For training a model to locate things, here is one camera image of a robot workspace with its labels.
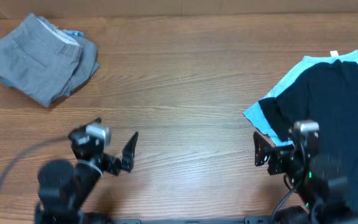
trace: gray shorts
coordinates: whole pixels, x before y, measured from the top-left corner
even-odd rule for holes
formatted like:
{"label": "gray shorts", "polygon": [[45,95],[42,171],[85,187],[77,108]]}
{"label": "gray shorts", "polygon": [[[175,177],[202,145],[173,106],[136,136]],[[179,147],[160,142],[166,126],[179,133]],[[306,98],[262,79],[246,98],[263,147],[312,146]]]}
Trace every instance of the gray shorts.
{"label": "gray shorts", "polygon": [[69,95],[99,67],[94,43],[70,35],[77,42],[71,44],[51,30],[56,27],[45,18],[30,14],[0,40],[0,80],[45,107]]}

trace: wood grain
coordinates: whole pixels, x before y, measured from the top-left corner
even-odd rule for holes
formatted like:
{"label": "wood grain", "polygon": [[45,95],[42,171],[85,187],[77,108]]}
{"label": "wood grain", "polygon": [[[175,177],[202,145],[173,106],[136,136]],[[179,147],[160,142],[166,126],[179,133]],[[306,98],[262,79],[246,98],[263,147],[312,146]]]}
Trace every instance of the wood grain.
{"label": "wood grain", "polygon": [[[0,174],[21,150],[101,116],[119,155],[139,131],[130,174],[106,175],[84,210],[115,218],[240,218],[269,214],[282,176],[254,166],[255,128],[242,112],[304,55],[358,49],[358,14],[56,19],[99,47],[101,68],[80,91],[45,109],[0,84]],[[0,38],[20,23],[0,20]],[[37,172],[74,162],[70,143],[40,149],[10,173],[1,223],[32,223]],[[286,206],[300,204],[295,195]]]}

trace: black cable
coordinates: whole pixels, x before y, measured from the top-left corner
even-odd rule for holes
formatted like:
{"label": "black cable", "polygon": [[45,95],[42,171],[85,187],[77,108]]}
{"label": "black cable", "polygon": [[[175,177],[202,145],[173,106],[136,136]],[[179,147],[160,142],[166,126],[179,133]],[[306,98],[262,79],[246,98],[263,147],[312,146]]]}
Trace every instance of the black cable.
{"label": "black cable", "polygon": [[293,156],[295,155],[295,152],[296,152],[296,147],[295,147],[295,143],[294,143],[294,147],[293,147],[293,149],[292,149],[292,151],[291,151],[291,154],[290,154],[290,159],[292,158],[293,159]]}
{"label": "black cable", "polygon": [[1,187],[5,181],[6,176],[8,175],[9,171],[11,171],[11,169],[15,166],[15,164],[17,162],[19,162],[19,160],[21,160],[24,156],[26,156],[27,154],[30,154],[31,152],[34,152],[35,150],[39,149],[40,147],[44,147],[47,146],[49,144],[54,144],[54,143],[58,143],[61,141],[65,141],[67,139],[67,137],[60,137],[60,138],[56,138],[56,139],[50,139],[50,140],[46,140],[43,142],[40,142],[38,144],[35,144],[31,147],[28,147],[26,150],[23,150],[19,155],[17,155],[10,163],[9,165],[4,169],[4,172],[2,172],[1,176],[0,176],[0,191],[1,191]]}
{"label": "black cable", "polygon": [[322,200],[321,198],[318,198],[318,199],[315,201],[315,203],[314,203],[314,205],[313,205],[313,208],[311,209],[311,215],[310,215],[310,217],[311,217],[311,223],[312,223],[312,224],[318,224],[318,221],[317,221],[317,219],[316,219],[316,208],[317,208],[318,206],[320,206],[320,205],[324,205],[324,202],[323,202],[323,200]]}
{"label": "black cable", "polygon": [[287,182],[287,175],[284,174],[283,179],[284,179],[284,184],[285,184],[285,186],[287,186],[287,188],[288,188],[289,190],[292,190],[292,188],[290,187],[290,185],[289,185],[288,182]]}
{"label": "black cable", "polygon": [[301,151],[302,151],[302,159],[303,159],[303,177],[300,179],[300,181],[294,186],[294,188],[292,188],[289,193],[286,194],[286,196],[284,196],[284,198],[281,200],[280,203],[278,203],[278,205],[276,206],[276,208],[274,209],[272,216],[270,217],[270,224],[274,224],[274,220],[275,217],[277,215],[278,210],[280,209],[280,207],[285,203],[285,201],[287,201],[287,199],[291,196],[291,194],[303,183],[304,179],[305,179],[305,175],[306,175],[306,153],[305,153],[305,149],[303,147],[302,144],[297,144],[301,146]]}

